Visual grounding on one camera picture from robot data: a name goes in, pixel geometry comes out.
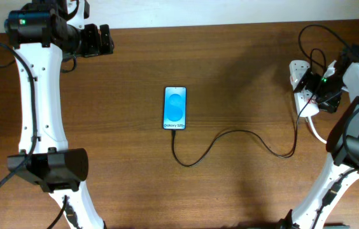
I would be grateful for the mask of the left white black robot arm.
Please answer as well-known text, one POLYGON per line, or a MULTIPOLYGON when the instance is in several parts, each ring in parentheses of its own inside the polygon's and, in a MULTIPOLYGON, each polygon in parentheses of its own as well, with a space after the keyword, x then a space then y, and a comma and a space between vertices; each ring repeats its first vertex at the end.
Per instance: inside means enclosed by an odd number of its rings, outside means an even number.
POLYGON ((104 228, 86 180, 88 156, 71 149, 62 124, 61 64, 113 53, 107 25, 86 24, 81 1, 33 1, 11 11, 4 23, 20 77, 22 133, 8 169, 38 185, 61 207, 71 228, 104 228))

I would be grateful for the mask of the white power strip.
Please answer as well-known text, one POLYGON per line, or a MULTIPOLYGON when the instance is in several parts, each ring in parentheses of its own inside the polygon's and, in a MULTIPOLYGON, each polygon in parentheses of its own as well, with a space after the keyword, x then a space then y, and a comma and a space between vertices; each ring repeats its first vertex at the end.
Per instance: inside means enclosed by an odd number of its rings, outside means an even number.
POLYGON ((305 87, 299 89, 299 82, 309 67, 310 64, 304 60, 293 60, 289 65, 290 83, 293 88, 297 114, 303 118, 314 116, 320 112, 318 105, 315 103, 315 97, 308 104, 312 93, 305 87))

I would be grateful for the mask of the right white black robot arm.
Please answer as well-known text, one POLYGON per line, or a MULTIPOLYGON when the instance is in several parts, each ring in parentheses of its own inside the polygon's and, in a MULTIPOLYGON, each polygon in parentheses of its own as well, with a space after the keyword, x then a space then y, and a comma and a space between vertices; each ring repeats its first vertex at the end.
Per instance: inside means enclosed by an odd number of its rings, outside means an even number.
POLYGON ((348 48, 329 65, 323 93, 346 88, 351 101, 328 136, 327 160, 311 191, 289 210, 278 228, 323 228, 346 190, 359 179, 359 46, 348 48))

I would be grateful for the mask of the blue screen Galaxy smartphone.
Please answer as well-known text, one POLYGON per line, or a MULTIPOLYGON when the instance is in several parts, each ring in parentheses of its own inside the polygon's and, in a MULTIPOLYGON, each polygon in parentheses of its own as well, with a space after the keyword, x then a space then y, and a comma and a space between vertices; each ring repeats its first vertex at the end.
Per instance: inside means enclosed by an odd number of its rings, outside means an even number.
POLYGON ((187 113, 187 89, 165 87, 163 129, 185 130, 187 113))

